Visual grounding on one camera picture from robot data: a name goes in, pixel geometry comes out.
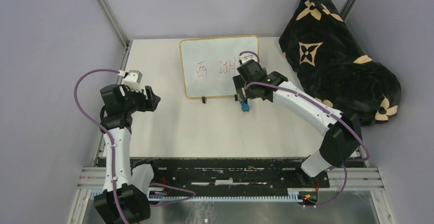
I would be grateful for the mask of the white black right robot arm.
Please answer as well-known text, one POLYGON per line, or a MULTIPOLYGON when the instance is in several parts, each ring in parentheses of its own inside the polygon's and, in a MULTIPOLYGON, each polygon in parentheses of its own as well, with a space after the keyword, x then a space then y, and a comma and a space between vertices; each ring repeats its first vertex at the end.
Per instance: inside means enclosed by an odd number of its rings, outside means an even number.
POLYGON ((279 72, 270 74, 253 59, 241 62, 233 77, 239 101, 262 99, 294 112, 323 136, 321 145, 296 169, 296 181, 308 187, 327 169, 341 167, 362 145, 361 126, 356 114, 329 107, 298 89, 279 72))

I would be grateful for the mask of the blue eraser cloth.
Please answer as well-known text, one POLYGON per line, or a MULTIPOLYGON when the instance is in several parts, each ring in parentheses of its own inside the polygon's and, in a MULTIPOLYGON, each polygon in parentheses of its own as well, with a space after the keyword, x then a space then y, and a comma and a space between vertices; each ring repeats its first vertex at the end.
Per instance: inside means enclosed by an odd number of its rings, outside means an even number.
POLYGON ((241 104, 241 110, 243 112, 249 112, 250 111, 250 106, 249 106, 247 101, 241 101, 240 104, 241 104))

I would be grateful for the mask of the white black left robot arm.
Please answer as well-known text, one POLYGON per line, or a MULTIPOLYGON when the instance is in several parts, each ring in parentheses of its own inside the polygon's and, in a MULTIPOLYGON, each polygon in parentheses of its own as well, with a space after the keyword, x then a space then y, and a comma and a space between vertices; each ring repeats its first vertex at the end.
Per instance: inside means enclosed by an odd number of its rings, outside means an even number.
POLYGON ((132 115, 155 111, 161 98, 151 86, 136 92, 125 84, 108 85, 100 94, 104 103, 100 125, 109 151, 103 191, 94 198, 94 207, 105 223, 138 223, 150 218, 150 204, 143 190, 133 184, 132 115))

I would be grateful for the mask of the yellow framed whiteboard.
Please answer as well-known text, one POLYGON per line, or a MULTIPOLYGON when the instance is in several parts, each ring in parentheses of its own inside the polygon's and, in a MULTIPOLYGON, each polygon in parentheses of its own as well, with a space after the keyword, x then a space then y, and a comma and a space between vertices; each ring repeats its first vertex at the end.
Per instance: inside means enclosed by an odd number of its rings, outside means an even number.
POLYGON ((258 54, 255 35, 192 38, 180 41, 185 94, 188 98, 230 97, 238 75, 238 57, 258 54))

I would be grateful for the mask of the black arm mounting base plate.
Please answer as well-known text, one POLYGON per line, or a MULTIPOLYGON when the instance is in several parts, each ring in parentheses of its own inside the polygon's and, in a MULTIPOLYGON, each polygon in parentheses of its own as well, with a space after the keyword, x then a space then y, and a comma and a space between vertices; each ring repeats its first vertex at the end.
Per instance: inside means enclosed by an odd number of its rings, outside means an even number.
POLYGON ((120 178, 148 164, 154 186, 150 196, 283 197, 289 190, 329 188, 327 173, 311 178, 302 158, 133 158, 116 164, 120 178))

